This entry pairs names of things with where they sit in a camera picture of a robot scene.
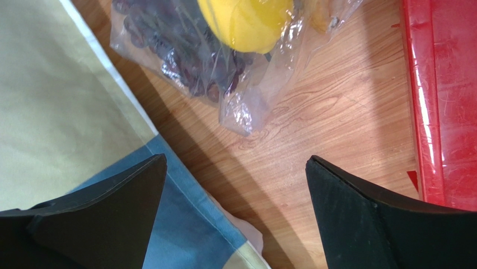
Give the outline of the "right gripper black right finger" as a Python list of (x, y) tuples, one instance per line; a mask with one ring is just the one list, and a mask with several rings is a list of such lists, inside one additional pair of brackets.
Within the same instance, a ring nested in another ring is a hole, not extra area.
[(329, 268), (475, 268), (476, 213), (398, 194), (319, 156), (306, 163)]

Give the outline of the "clear zip top bag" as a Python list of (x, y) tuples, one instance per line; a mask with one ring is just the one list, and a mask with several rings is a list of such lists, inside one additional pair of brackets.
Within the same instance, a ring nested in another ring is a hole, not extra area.
[(112, 1), (110, 46), (249, 135), (360, 4)]

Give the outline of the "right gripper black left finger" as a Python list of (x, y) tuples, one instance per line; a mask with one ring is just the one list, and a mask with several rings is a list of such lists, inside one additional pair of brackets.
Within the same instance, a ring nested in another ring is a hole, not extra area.
[(1, 212), (2, 268), (141, 268), (167, 172), (163, 154), (27, 210)]

